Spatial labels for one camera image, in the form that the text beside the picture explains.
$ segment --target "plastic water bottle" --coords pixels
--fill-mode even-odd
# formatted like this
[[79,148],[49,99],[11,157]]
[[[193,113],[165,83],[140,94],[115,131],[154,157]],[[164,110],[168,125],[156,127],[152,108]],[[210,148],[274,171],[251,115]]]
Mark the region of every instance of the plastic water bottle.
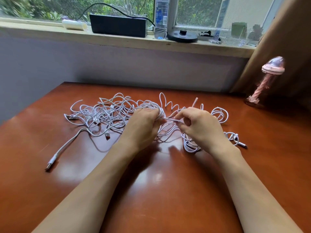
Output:
[[155,38],[165,39],[169,0],[155,0]]

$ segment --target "wooden table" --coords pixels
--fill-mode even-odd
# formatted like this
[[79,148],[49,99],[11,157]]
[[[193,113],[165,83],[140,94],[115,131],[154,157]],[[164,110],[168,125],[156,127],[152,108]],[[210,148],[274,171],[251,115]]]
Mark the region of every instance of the wooden table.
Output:
[[[81,133],[61,154],[50,173],[53,154],[78,127],[64,113],[83,99],[122,92],[134,100],[159,102],[159,93],[181,106],[229,112],[224,131],[239,134],[242,154],[260,180],[307,233],[311,232],[311,123],[301,108],[285,113],[249,107],[243,99],[203,92],[63,83],[0,129],[0,232],[31,232],[102,160],[117,139]],[[213,159],[182,149],[180,133],[152,145],[124,173],[109,205],[101,232],[242,232],[223,177]]]

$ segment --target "black cable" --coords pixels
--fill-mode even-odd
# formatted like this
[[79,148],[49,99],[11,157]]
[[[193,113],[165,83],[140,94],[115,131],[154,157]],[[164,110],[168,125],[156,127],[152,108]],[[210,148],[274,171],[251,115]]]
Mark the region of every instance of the black cable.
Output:
[[91,7],[95,6],[95,5],[98,5],[98,4],[108,6],[108,7],[112,8],[112,9],[114,9],[114,10],[120,12],[121,14],[123,14],[123,15],[125,15],[125,16],[127,16],[127,17],[130,17],[130,18],[133,18],[133,19],[146,19],[146,20],[148,20],[150,23],[152,23],[153,26],[156,26],[156,25],[155,25],[150,19],[148,19],[147,17],[138,17],[138,16],[127,15],[127,14],[125,14],[124,12],[120,11],[119,9],[113,7],[112,5],[109,5],[109,4],[104,3],[104,2],[96,2],[96,3],[93,3],[92,5],[90,5],[88,8],[86,8],[86,9],[83,11],[82,15],[80,15],[80,17],[79,17],[77,20],[81,19],[81,18],[83,17],[84,13],[85,13],[89,8],[91,8]]

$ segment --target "hand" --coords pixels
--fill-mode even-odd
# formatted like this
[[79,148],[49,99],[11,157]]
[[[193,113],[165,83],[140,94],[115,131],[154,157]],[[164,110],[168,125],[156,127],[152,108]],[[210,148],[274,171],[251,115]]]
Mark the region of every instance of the hand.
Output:
[[156,120],[158,115],[158,109],[137,109],[129,119],[119,142],[129,145],[136,152],[149,146],[156,138],[160,125],[166,122],[165,119]]
[[184,123],[177,122],[179,129],[211,155],[219,152],[224,146],[232,145],[224,136],[217,118],[209,112],[189,107],[175,116],[177,120],[181,118],[184,119]]

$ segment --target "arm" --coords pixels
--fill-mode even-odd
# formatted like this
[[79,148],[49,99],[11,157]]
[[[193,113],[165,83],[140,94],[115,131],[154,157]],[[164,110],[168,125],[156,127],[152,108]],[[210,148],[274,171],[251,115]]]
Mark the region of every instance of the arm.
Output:
[[175,116],[181,118],[180,130],[219,164],[245,233],[302,232],[224,136],[216,117],[190,107]]
[[123,172],[134,156],[157,136],[158,114],[157,109],[138,109],[103,160],[33,233],[98,233]]

